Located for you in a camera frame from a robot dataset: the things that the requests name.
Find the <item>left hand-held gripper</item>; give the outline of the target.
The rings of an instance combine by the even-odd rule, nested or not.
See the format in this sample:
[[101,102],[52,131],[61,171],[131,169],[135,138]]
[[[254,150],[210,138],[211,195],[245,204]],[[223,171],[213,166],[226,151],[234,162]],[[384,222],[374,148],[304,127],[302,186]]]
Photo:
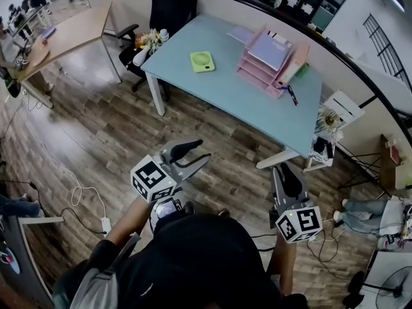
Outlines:
[[192,142],[171,140],[147,154],[130,172],[132,187],[147,203],[171,196],[184,180],[196,174],[211,159],[211,154],[204,154],[187,164],[177,162],[202,143],[201,139]]

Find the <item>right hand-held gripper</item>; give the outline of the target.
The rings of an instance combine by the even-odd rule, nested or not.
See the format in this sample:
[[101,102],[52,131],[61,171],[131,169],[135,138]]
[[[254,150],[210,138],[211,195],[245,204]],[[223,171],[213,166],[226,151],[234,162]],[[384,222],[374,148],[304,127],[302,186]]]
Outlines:
[[[286,162],[275,165],[271,177],[273,192],[278,201],[286,201],[288,197],[297,200],[301,195],[301,175]],[[287,243],[306,241],[323,229],[319,206],[304,204],[301,208],[286,208],[285,205],[274,207],[279,216],[275,221],[276,229]]]

